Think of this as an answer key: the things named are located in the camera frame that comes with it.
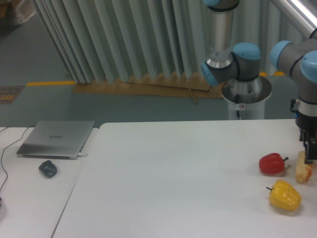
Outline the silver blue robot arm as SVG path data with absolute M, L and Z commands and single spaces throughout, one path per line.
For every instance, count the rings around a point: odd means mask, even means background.
M 291 100 L 290 110 L 300 130 L 299 140 L 305 148 L 305 163 L 317 158 L 317 11 L 306 0 L 275 0 L 273 4 L 285 14 L 307 40 L 299 44 L 278 42 L 269 60 L 278 70 L 298 83 L 298 97 Z M 261 53 L 257 45 L 230 45 L 233 11 L 237 0 L 207 0 L 211 12 L 209 58 L 201 71 L 211 86 L 229 82 L 223 96 L 235 104 L 253 104 L 269 97 L 272 86 L 259 75 Z

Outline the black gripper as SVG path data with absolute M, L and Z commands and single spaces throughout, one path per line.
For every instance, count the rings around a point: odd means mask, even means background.
M 305 164 L 312 164 L 317 159 L 317 118 L 297 111 L 295 123 L 305 148 Z

